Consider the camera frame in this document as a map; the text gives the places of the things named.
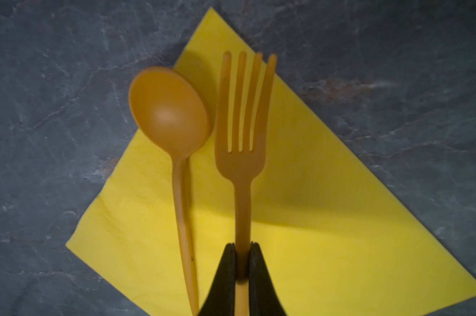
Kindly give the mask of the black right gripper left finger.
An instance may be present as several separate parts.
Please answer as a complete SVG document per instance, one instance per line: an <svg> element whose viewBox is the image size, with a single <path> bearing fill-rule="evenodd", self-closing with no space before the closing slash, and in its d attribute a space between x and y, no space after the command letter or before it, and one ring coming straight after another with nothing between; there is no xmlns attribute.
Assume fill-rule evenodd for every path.
<svg viewBox="0 0 476 316"><path fill-rule="evenodd" d="M199 316L235 315L235 244L226 244L221 256L208 296Z"/></svg>

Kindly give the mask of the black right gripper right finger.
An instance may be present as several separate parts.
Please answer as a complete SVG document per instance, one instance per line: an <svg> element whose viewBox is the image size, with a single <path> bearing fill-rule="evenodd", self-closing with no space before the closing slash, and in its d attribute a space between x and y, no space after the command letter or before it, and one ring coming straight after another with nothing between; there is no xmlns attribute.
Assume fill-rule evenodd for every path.
<svg viewBox="0 0 476 316"><path fill-rule="evenodd" d="M249 253L249 314L286 316L260 248L253 242Z"/></svg>

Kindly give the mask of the orange plastic spoon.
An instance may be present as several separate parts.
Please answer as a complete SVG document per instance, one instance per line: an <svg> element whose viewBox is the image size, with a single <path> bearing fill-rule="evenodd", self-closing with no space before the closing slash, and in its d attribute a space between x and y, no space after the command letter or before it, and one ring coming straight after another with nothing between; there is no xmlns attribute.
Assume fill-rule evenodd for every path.
<svg viewBox="0 0 476 316"><path fill-rule="evenodd" d="M198 315L197 270L186 175L190 156L201 149L210 136L208 110L188 79L166 67L149 67L135 76L129 88L129 107L142 133L172 160L172 192L185 286L191 313Z"/></svg>

